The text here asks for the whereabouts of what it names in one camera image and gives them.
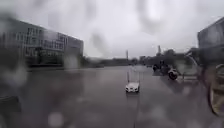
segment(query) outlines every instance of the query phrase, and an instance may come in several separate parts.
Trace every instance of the car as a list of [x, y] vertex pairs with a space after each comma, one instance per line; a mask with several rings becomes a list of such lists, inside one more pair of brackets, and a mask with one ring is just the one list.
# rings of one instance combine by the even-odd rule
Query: car
[[135, 83], [135, 82], [128, 83], [125, 87], [125, 90], [127, 93], [130, 93], [130, 92], [139, 93], [140, 91], [139, 83]]

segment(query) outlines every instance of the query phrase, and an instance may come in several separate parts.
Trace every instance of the wet road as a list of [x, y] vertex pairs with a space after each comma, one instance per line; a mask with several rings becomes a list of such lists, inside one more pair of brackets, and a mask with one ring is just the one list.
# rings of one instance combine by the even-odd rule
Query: wet road
[[[126, 95], [140, 74], [138, 95]], [[29, 74], [16, 127], [221, 128], [196, 81], [174, 82], [146, 67], [108, 67]]]

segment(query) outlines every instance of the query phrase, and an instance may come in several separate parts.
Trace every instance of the overcast sky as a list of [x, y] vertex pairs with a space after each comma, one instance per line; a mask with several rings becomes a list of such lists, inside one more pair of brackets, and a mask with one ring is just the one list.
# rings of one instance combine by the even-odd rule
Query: overcast sky
[[153, 56], [197, 46], [197, 32], [224, 16], [222, 0], [1, 0], [20, 20], [84, 40], [93, 57]]

